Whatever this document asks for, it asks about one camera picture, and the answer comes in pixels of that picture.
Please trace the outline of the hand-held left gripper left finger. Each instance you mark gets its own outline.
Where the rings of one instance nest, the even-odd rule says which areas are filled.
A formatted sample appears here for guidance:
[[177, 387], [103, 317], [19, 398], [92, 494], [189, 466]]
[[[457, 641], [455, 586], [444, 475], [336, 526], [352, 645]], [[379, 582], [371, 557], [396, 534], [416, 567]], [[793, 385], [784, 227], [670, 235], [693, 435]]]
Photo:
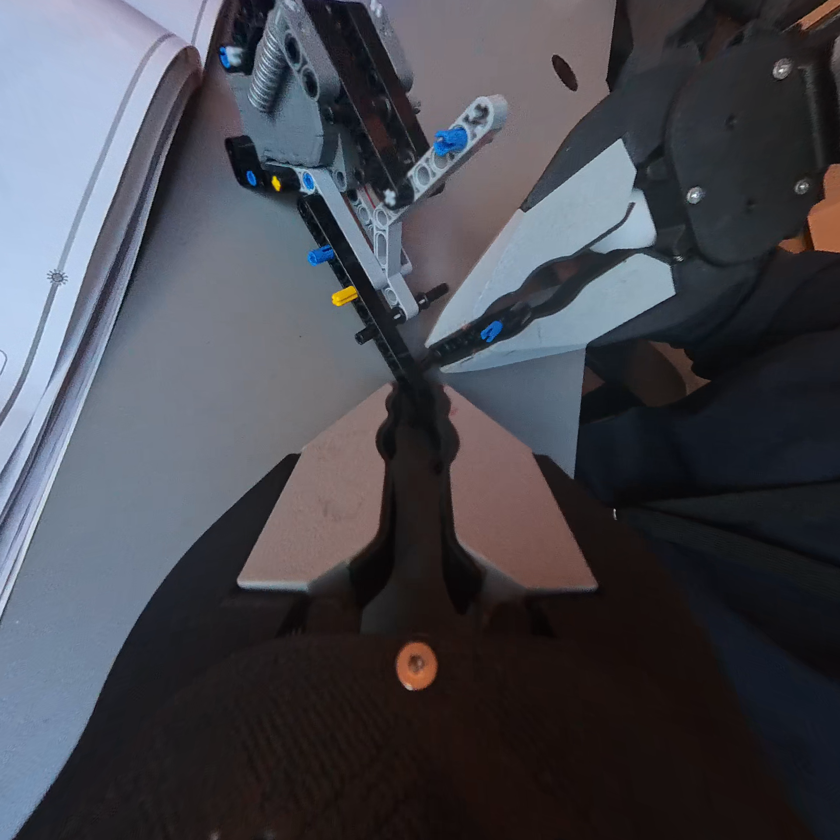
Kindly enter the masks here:
[[305, 445], [238, 575], [241, 590], [313, 593], [373, 545], [393, 393], [382, 386]]

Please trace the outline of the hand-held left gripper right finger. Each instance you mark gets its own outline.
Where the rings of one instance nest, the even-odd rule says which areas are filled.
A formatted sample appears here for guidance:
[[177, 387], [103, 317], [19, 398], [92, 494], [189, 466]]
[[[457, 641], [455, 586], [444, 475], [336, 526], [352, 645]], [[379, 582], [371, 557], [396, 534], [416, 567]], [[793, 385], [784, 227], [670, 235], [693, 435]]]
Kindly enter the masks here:
[[454, 388], [434, 388], [445, 464], [445, 579], [457, 608], [589, 595], [598, 582], [531, 448]]

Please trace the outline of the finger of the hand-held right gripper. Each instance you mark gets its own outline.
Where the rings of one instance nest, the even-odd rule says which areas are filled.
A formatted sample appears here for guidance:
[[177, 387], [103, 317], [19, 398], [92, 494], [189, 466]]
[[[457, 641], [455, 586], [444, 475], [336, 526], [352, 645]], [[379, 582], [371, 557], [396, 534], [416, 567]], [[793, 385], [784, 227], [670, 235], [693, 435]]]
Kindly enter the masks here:
[[601, 266], [589, 267], [559, 284], [541, 303], [518, 302], [532, 307], [533, 320], [517, 336], [440, 370], [447, 374], [483, 371], [583, 350], [674, 294], [668, 261], [648, 253], [604, 255]]
[[655, 227], [636, 166], [616, 140], [528, 210], [517, 210], [478, 259], [430, 332], [435, 341], [511, 304], [551, 290], [611, 253], [653, 251]]

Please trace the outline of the black beam with blue pin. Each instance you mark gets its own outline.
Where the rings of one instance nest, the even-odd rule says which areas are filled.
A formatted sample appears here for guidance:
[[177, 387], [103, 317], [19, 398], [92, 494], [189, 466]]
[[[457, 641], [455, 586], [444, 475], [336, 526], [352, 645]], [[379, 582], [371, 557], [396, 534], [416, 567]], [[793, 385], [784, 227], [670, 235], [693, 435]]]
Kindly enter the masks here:
[[516, 303], [477, 320], [433, 342], [421, 361], [424, 371], [467, 361], [491, 345], [517, 336], [533, 320], [532, 307]]

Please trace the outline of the partly built lego chassis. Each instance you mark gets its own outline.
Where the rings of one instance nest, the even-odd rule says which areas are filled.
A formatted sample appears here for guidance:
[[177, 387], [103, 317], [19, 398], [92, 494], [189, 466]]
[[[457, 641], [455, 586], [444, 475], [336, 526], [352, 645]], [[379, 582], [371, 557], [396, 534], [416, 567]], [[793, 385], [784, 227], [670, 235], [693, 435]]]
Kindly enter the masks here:
[[339, 282], [333, 305], [360, 317], [397, 391], [402, 421], [441, 450], [448, 423], [427, 371], [401, 335], [449, 293], [412, 288], [406, 220], [495, 139], [508, 119], [499, 95], [478, 96], [429, 139], [414, 74], [382, 2], [238, 2], [219, 62], [243, 133], [225, 141], [241, 186], [297, 195], [313, 238], [312, 266]]

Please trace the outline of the open lego instruction booklet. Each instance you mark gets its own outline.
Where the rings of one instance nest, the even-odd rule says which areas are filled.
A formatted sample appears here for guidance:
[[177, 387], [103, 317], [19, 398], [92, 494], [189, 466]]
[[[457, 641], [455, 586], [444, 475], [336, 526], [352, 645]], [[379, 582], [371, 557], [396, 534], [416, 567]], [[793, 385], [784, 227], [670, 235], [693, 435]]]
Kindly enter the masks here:
[[1, 3], [1, 610], [228, 2]]

